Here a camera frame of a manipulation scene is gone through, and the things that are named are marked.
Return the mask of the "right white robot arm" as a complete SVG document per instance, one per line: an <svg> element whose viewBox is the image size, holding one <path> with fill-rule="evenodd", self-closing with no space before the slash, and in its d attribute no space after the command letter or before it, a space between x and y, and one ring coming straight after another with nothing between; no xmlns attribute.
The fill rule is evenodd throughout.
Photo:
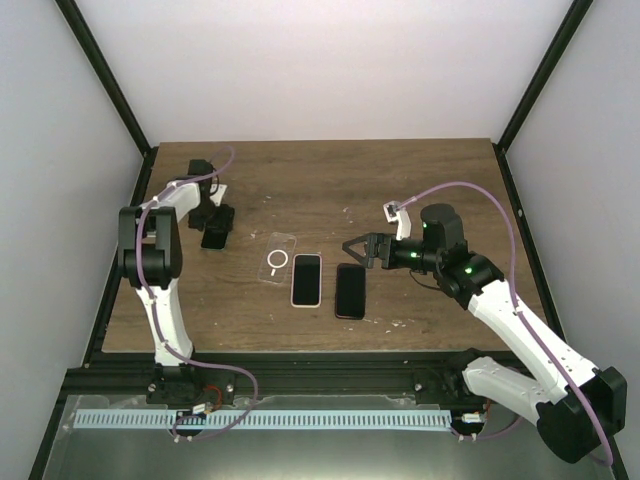
<svg viewBox="0 0 640 480"><path fill-rule="evenodd" d="M421 211L422 236L410 236L407 211L384 205L393 234L368 233L342 249L365 268L432 274L437 287L489 327L527 368L508 369L489 356L473 358L444 378L447 396L465 403L493 400L533 424L546 446L574 464L623 429L627 381L614 367L601 369L557 336L513 293L504 274L472 252L460 216L449 204Z"/></svg>

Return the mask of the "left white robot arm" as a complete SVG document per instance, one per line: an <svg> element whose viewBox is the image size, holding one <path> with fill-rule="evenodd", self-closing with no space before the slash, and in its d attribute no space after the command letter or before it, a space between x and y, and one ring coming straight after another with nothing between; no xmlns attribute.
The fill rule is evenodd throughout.
<svg viewBox="0 0 640 480"><path fill-rule="evenodd" d="M178 294L183 270L179 223L202 234L201 248L220 251L233 230L235 209L223 202L227 186L204 159L169 181L158 195L118 216L117 267L141 300L152 331L154 362L164 368L189 362L194 345Z"/></svg>

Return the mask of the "clear magsafe phone case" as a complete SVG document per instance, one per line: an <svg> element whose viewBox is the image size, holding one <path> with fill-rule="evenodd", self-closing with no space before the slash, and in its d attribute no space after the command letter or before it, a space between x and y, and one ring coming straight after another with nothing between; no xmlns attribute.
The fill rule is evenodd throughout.
<svg viewBox="0 0 640 480"><path fill-rule="evenodd" d="M258 269L258 280L273 285L283 284L293 262L296 244L297 238L294 235L272 233Z"/></svg>

